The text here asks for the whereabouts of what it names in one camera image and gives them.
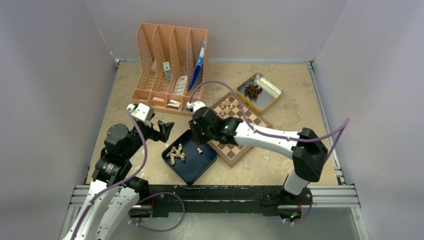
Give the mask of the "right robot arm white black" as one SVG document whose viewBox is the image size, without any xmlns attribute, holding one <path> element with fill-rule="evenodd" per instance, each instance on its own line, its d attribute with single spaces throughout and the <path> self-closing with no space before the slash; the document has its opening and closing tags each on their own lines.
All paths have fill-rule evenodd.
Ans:
<svg viewBox="0 0 424 240">
<path fill-rule="evenodd" d="M 223 145 L 252 146 L 281 154 L 293 161 L 294 169 L 286 178 L 280 196 L 288 204 L 300 198 L 311 182 L 318 182 L 328 149 L 310 128 L 302 131 L 281 131 L 258 125 L 249 126 L 241 118 L 222 119 L 207 106 L 194 106 L 189 126 L 198 144 L 211 140 Z"/>
</svg>

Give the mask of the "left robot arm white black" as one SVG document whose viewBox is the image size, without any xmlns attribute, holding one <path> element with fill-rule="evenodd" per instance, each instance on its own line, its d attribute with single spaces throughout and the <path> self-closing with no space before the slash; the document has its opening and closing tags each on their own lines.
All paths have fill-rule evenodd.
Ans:
<svg viewBox="0 0 424 240">
<path fill-rule="evenodd" d="M 138 129 L 145 140 L 165 143 L 174 126 L 174 122 L 159 120 L 159 129 L 155 130 L 151 122 L 138 120 L 136 123 L 137 126 L 132 130 L 121 123 L 108 129 L 100 159 L 94 167 L 88 194 L 64 239 L 109 240 L 131 207 L 148 201 L 149 183 L 136 176 L 108 189 L 125 179 L 132 168 L 131 157 L 143 146 Z"/>
</svg>

